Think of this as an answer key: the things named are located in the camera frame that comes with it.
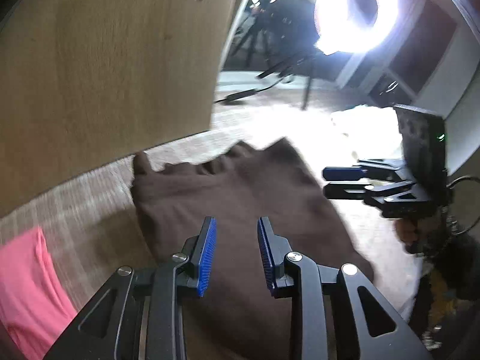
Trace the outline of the person right hand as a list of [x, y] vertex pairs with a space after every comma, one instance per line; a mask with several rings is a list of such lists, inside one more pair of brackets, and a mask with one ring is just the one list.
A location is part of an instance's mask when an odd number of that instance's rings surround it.
[[408, 254], [434, 254], [445, 241], [439, 214], [422, 219], [397, 219], [394, 230]]

